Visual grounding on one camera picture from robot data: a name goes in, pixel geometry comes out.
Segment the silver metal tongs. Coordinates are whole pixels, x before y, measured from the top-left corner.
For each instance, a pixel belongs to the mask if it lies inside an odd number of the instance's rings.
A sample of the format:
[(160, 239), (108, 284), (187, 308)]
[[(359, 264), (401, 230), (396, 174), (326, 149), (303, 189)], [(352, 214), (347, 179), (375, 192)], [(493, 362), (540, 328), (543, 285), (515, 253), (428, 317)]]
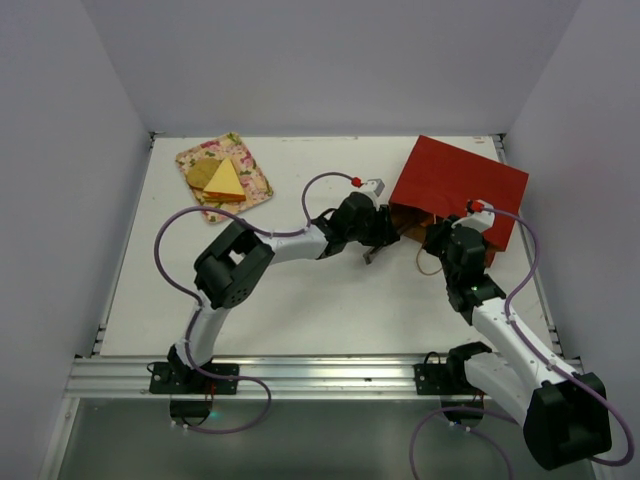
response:
[(375, 260), (375, 258), (379, 255), (379, 253), (384, 250), (387, 247), (390, 247), (391, 245), (397, 243), (400, 240), (399, 236), (396, 236), (390, 240), (385, 240), (383, 243), (376, 245), (376, 246), (371, 246), (368, 250), (366, 250), (362, 257), (364, 259), (364, 262), (366, 265), (371, 265), (373, 263), (373, 261)]

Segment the red paper bag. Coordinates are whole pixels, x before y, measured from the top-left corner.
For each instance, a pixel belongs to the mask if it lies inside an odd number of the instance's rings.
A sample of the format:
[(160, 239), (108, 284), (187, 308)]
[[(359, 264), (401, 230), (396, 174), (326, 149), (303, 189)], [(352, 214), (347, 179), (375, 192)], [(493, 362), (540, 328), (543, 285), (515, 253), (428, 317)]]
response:
[(422, 242), (436, 219), (466, 215), (470, 200), (519, 212), (529, 174), (426, 136), (419, 136), (389, 199), (395, 227)]

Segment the orange fake sandwich bread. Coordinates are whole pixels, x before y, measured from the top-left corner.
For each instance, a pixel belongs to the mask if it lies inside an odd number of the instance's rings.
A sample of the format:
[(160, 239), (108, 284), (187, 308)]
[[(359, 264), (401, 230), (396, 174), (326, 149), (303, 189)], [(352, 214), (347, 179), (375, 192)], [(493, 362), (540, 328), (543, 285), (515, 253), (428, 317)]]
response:
[(244, 188), (233, 162), (225, 159), (203, 189), (206, 200), (219, 202), (242, 202), (246, 200)]

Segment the round yellow fake bread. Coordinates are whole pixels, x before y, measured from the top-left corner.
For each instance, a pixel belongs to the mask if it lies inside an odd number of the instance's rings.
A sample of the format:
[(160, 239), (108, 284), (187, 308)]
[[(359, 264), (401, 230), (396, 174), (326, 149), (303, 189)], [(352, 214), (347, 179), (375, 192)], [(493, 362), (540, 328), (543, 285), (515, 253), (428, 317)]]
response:
[(194, 163), (186, 175), (187, 184), (194, 189), (203, 190), (216, 171), (220, 161), (214, 158), (203, 158)]

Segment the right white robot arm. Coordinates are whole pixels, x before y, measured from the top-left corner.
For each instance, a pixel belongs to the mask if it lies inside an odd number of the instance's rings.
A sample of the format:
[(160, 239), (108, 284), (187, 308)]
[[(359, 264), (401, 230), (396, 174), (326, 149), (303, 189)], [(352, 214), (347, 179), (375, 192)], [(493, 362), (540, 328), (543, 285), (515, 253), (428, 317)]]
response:
[(452, 215), (425, 229), (424, 249), (441, 262), (450, 305), (490, 342), (450, 350), (447, 384), (492, 397), (521, 427), (529, 452), (546, 470), (605, 453), (612, 438), (603, 382), (578, 373), (520, 324), (485, 272), (483, 233), (494, 219), (487, 211)]

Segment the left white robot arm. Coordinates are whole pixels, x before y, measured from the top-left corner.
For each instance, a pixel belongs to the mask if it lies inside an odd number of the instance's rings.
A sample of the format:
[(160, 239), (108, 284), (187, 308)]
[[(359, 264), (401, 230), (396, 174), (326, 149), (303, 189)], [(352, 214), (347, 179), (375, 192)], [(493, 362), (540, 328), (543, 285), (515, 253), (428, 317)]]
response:
[(167, 355), (172, 379), (185, 392), (208, 379), (213, 347), (230, 311), (248, 299), (267, 268), (323, 260), (347, 244), (386, 247), (399, 241), (390, 207), (370, 193), (351, 193), (338, 208), (294, 232), (266, 232), (236, 219), (196, 258), (192, 316)]

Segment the floral patterned tray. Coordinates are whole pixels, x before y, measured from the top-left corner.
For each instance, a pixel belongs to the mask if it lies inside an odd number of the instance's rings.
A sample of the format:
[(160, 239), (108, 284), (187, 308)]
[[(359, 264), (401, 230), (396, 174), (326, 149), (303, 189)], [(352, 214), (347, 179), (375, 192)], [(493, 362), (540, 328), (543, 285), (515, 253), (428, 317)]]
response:
[[(206, 200), (203, 190), (191, 188), (186, 182), (186, 175), (194, 163), (203, 158), (214, 158), (220, 161), (230, 159), (233, 162), (239, 180), (244, 188), (246, 200), (242, 202), (219, 202)], [(241, 213), (269, 200), (274, 192), (256, 159), (249, 151), (241, 137), (230, 132), (212, 140), (205, 141), (186, 151), (178, 153), (175, 162), (196, 203), (200, 206), (214, 207)]]

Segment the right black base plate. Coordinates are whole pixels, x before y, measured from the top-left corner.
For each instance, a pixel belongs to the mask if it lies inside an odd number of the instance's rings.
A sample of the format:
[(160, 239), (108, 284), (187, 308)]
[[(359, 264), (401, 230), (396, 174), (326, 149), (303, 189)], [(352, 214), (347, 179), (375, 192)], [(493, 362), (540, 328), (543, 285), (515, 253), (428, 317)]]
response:
[(472, 386), (463, 373), (462, 363), (436, 352), (429, 352), (413, 365), (415, 390), (418, 395), (480, 395), (484, 391)]

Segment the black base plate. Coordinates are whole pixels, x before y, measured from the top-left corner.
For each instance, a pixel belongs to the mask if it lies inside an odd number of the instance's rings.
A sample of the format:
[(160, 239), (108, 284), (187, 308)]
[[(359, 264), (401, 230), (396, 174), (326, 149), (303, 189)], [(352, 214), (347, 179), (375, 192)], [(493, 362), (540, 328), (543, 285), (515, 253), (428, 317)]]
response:
[(415, 390), (418, 395), (480, 395), (484, 391), (472, 386), (463, 373), (462, 363), (436, 352), (429, 352), (413, 365)]
[(235, 395), (239, 365), (233, 363), (209, 363), (201, 367), (208, 375), (189, 366), (172, 366), (169, 362), (152, 362), (147, 365), (151, 374), (149, 392), (156, 395)]

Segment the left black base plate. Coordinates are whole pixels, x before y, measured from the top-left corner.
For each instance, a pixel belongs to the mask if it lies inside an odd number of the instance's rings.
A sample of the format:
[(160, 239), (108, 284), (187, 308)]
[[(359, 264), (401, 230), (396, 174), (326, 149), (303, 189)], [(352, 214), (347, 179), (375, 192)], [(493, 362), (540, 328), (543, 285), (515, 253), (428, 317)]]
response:
[(156, 395), (235, 395), (239, 365), (233, 363), (209, 363), (201, 367), (208, 375), (189, 366), (172, 366), (169, 362), (152, 362), (147, 365), (151, 374), (149, 392)]

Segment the aluminium mounting rail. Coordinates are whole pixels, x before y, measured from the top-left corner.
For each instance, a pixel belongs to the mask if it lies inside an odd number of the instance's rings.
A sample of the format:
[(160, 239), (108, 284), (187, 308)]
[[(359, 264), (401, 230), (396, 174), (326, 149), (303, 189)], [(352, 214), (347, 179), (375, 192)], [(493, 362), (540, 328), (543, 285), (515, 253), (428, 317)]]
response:
[[(64, 388), (66, 398), (142, 399), (150, 393), (155, 358), (76, 359)], [(222, 357), (242, 376), (262, 380), (274, 400), (411, 400), (417, 397), (413, 366), (423, 356)]]

